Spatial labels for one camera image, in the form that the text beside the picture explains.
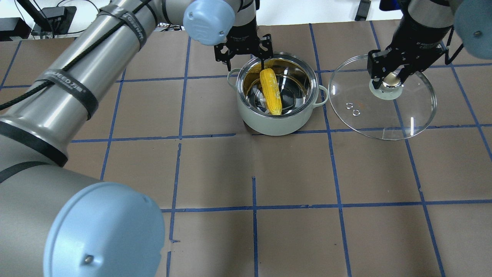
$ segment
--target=transparent lid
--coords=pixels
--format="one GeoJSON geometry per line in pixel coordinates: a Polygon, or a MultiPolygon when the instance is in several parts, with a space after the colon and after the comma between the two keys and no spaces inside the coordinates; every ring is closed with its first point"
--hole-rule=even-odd
{"type": "Polygon", "coordinates": [[[375,139],[407,139],[422,132],[437,107],[429,80],[416,72],[399,84],[397,70],[375,89],[367,60],[367,55],[351,58],[333,72],[329,98],[337,116],[351,129],[375,139]]]}

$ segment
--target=blue object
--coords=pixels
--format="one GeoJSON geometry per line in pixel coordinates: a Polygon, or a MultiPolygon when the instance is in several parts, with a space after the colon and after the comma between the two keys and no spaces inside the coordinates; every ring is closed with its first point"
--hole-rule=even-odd
{"type": "Polygon", "coordinates": [[[163,245],[164,221],[152,199],[125,185],[93,184],[52,224],[44,277],[153,277],[163,245]]]}
{"type": "Polygon", "coordinates": [[[455,31],[465,49],[479,59],[492,59],[492,0],[465,0],[455,14],[455,31]]]}
{"type": "Polygon", "coordinates": [[[223,0],[197,0],[184,11],[183,25],[189,36],[203,45],[224,42],[236,15],[223,0]]]}

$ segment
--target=white floor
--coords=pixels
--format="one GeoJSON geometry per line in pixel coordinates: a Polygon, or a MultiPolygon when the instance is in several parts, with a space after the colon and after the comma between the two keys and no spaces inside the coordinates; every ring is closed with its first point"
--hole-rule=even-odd
{"type": "MultiPolygon", "coordinates": [[[[36,0],[41,8],[52,7],[60,0],[36,0]]],[[[258,25],[292,25],[305,23],[353,21],[360,0],[261,0],[257,12],[258,25]]],[[[105,6],[109,0],[92,0],[97,7],[105,6]]],[[[32,18],[17,4],[25,21],[34,26],[32,18]]],[[[77,12],[70,32],[85,29],[95,18],[97,11],[87,1],[66,0],[61,5],[76,6],[77,12]]],[[[22,17],[15,0],[0,0],[0,18],[22,17]]],[[[379,10],[379,0],[371,2],[368,20],[401,18],[400,11],[379,10]]]]}

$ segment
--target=pot rim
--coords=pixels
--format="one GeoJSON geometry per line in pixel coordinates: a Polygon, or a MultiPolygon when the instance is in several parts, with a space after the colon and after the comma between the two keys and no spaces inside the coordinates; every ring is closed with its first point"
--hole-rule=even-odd
{"type": "Polygon", "coordinates": [[[308,90],[308,99],[306,102],[300,106],[299,108],[295,109],[292,113],[289,114],[282,114],[282,115],[271,115],[267,113],[263,113],[261,111],[258,111],[258,109],[255,109],[247,100],[246,96],[243,91],[243,85],[244,85],[244,79],[246,74],[251,70],[255,65],[261,63],[261,60],[259,58],[254,57],[253,59],[249,60],[239,71],[237,81],[236,81],[236,92],[239,94],[239,97],[241,98],[241,102],[243,103],[244,106],[246,106],[249,110],[253,111],[255,114],[269,118],[269,119],[283,119],[283,118],[289,118],[292,116],[295,116],[304,110],[306,110],[309,106],[313,105],[318,96],[318,78],[316,74],[314,73],[314,70],[303,60],[301,60],[299,57],[296,55],[287,53],[287,52],[274,52],[274,57],[272,59],[276,60],[286,60],[290,63],[293,63],[297,65],[300,69],[304,71],[306,76],[310,79],[310,89],[308,90]]]}

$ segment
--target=corn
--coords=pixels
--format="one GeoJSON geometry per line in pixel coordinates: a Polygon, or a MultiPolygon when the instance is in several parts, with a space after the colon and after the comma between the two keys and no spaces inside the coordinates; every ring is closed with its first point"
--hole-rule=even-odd
{"type": "Polygon", "coordinates": [[[267,107],[273,115],[282,114],[282,100],[278,90],[277,78],[273,69],[264,69],[260,72],[260,82],[267,107]]]}

